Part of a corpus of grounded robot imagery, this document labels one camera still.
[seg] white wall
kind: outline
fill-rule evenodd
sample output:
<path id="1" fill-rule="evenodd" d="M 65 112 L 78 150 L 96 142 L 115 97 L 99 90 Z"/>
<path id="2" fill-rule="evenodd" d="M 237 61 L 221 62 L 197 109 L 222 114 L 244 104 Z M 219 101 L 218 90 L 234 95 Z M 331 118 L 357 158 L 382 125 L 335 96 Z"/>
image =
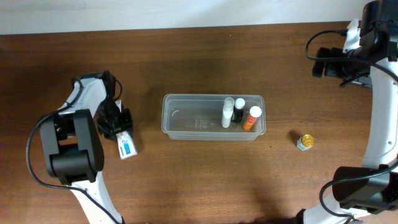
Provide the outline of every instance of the white wall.
<path id="1" fill-rule="evenodd" d="M 361 18 L 370 0 L 0 0 L 0 34 Z"/>

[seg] orange label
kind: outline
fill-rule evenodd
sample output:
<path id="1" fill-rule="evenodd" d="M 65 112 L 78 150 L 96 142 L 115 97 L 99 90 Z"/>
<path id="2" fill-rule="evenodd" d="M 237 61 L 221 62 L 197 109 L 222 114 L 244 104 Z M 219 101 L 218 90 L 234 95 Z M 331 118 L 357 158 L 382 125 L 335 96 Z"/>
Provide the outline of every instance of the orange label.
<path id="1" fill-rule="evenodd" d="M 248 116 L 248 120 L 243 124 L 243 129 L 245 129 L 246 131 L 249 131 L 253 125 L 254 122 L 257 121 L 257 118 L 253 118 L 250 114 Z"/>

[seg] gray plastic bin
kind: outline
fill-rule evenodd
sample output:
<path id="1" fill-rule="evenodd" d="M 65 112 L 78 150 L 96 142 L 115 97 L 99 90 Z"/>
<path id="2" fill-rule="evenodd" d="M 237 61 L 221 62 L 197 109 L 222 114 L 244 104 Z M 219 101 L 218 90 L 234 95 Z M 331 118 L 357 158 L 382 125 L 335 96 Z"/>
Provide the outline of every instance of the gray plastic bin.
<path id="1" fill-rule="evenodd" d="M 231 123 L 223 128 L 224 100 L 243 98 L 243 119 L 239 124 Z M 252 106 L 262 110 L 250 131 L 243 129 Z M 168 94 L 164 96 L 162 112 L 162 130 L 170 139 L 202 141 L 253 141 L 266 132 L 266 109 L 264 99 L 257 95 L 203 95 L 203 94 Z"/>

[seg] blue label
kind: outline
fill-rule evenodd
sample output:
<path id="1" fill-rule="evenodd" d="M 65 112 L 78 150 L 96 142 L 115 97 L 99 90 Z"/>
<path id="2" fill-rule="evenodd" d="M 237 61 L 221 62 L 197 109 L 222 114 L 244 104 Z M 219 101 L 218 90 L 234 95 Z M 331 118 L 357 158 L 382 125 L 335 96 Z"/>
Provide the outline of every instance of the blue label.
<path id="1" fill-rule="evenodd" d="M 130 154 L 130 147 L 129 147 L 129 144 L 127 143 L 127 141 L 122 140 L 122 143 L 124 145 L 124 149 L 126 150 L 126 155 Z"/>

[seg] black bottle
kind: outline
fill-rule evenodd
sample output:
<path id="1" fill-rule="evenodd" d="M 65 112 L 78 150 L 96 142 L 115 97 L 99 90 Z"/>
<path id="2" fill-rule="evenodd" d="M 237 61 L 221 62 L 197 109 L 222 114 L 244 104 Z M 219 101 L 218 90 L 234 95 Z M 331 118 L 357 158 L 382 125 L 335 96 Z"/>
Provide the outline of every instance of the black bottle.
<path id="1" fill-rule="evenodd" d="M 232 122 L 240 123 L 243 117 L 244 99 L 238 98 L 235 100 L 234 113 L 232 114 Z"/>

